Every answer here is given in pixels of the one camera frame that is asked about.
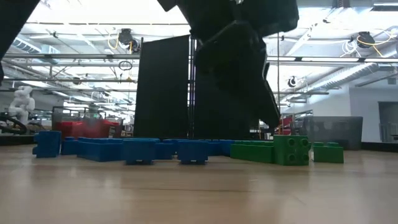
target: blue lego brick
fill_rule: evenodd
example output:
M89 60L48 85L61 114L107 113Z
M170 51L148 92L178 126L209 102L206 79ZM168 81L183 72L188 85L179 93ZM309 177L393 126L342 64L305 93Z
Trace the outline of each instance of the blue lego brick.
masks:
M60 153L61 132L60 131L41 131L34 136L37 146L32 153L36 158L53 158Z
M175 147L173 143L156 143L156 159L173 159Z
M182 164L191 161L204 164L208 160L208 143L205 141L180 141L178 142L178 159Z
M75 137L65 137L65 141L74 141Z
M160 142L160 139L158 138L128 138L124 139L127 141L155 141L155 142Z
M76 155L78 152L79 142L66 140L62 142L61 155Z
M156 159L156 140L124 140L122 159L127 165L136 164L137 161L144 161L151 164Z
M209 156L222 156L222 145L218 141L212 141L208 143L208 155Z
M231 145L234 144L235 141L233 140L221 140L221 152L223 156L231 156Z
M121 160L121 143L92 143L79 142L78 157L96 161L110 162Z

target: cable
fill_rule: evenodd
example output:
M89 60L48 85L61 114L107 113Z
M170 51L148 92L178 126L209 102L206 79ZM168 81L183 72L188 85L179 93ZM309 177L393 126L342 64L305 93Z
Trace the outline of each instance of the cable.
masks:
M117 48L118 48L118 45L119 45L119 33L118 33L118 38L116 38L116 45L115 45L115 47L113 47L112 45L111 45L111 33L109 33L109 35L108 35L108 45L109 45L109 47L111 48L111 49L113 49L113 50L116 50Z
M380 57L384 57L383 54L376 48L375 45L373 45L373 48L376 50L376 52L380 55Z
M371 44L371 43L366 43L366 42L361 41L361 40L359 39L359 38L360 38L360 35L356 38L356 40L357 40L359 43L361 43L361 44L366 44L366 45L370 45L370 46L377 46L377 45L385 44L385 43L390 42L390 40L391 40L393 37L392 37L390 34L388 34L386 31L384 31L384 32L389 36L388 40L383 41L383 42L380 42L380 43L377 43L377 44Z

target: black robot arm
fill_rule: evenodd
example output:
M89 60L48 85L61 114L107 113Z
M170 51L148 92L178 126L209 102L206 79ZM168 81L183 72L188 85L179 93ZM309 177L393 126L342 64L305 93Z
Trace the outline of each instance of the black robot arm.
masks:
M266 80L263 37L297 27L296 0L158 0L164 10L178 6L200 42L195 65L214 75L227 91L270 128L279 125L280 111Z

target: green lego brick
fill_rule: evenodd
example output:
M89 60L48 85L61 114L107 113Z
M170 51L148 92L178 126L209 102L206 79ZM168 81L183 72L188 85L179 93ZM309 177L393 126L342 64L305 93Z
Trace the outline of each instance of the green lego brick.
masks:
M344 149L342 147L314 147L314 162L344 163Z
M250 142L250 145L274 147L274 142L272 142L272 141L252 141L252 142Z
M328 143L326 143L326 145L329 146L329 147L340 147L340 145L338 143L335 143L335 142L328 142Z
M252 145L231 145L231 158L253 162L273 163L273 147Z
M274 136L274 160L282 166L307 166L311 144L307 136Z
M313 143L313 146L315 147L315 146L324 146L325 145L325 143L323 143L323 142L314 142Z

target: ventilation duct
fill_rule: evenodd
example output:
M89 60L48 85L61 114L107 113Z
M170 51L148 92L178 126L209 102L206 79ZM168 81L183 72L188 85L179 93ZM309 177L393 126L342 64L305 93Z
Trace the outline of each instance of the ventilation duct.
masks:
M16 37L15 40L12 42L12 46L23 50L25 52L28 52L30 54L39 54L41 53L41 50L38 47L33 46L32 44L22 40L19 37Z
M358 78L373 74L379 69L380 67L377 63L365 63L352 68L342 68L341 70L312 83L306 87L306 89L307 91L315 91L319 89L330 90Z
M23 36L16 37L14 41L11 44L12 46L23 50L29 54L59 54L60 51L57 50L56 48L43 44L40 46L40 48L28 43L27 41L23 40ZM41 62L49 62L53 65L57 64L59 62L59 59L52 59L52 58L46 58L46 59L40 59Z

